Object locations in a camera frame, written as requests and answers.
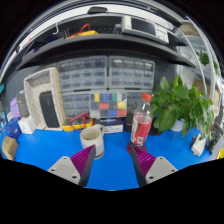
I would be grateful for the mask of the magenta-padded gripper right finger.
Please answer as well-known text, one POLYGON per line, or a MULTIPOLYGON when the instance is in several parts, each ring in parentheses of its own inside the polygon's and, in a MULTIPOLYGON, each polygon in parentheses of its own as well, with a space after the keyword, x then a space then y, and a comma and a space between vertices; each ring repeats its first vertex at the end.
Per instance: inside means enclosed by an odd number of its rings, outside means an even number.
POLYGON ((165 157, 154 157, 137 146, 130 147, 130 155, 140 187, 177 172, 177 169, 165 157))

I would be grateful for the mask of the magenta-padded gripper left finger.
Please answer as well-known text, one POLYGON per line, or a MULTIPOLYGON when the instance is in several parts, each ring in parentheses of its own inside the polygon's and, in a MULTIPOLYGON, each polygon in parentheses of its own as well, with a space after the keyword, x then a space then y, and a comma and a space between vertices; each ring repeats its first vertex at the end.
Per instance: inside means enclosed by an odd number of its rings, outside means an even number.
POLYGON ((96 147, 89 146, 71 157, 62 156, 48 171, 63 179, 85 187, 88 183, 96 147))

